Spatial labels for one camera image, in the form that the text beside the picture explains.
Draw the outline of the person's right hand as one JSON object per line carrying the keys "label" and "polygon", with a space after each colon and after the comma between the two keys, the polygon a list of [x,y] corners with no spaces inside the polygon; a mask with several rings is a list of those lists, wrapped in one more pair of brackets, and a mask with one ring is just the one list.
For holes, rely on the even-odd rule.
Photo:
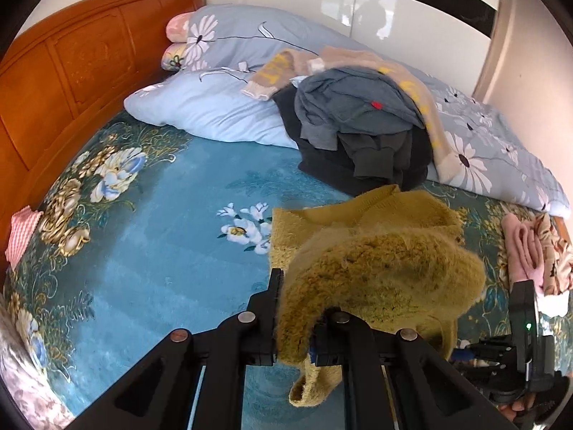
{"label": "person's right hand", "polygon": [[514,401],[512,404],[499,405],[497,410],[509,421],[514,421],[520,412],[529,412],[534,408],[536,394],[528,393]]}

